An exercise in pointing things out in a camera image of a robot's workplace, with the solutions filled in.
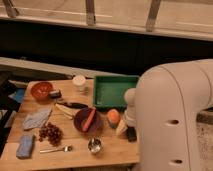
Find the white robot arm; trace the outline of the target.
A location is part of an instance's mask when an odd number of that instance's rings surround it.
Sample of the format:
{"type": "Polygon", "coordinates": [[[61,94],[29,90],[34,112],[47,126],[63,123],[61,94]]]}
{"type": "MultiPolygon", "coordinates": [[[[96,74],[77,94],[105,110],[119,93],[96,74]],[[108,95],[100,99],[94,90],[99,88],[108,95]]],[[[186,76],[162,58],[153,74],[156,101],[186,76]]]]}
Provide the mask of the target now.
{"type": "Polygon", "coordinates": [[[197,114],[213,107],[213,59],[147,70],[135,88],[139,171],[202,171],[197,114]]]}

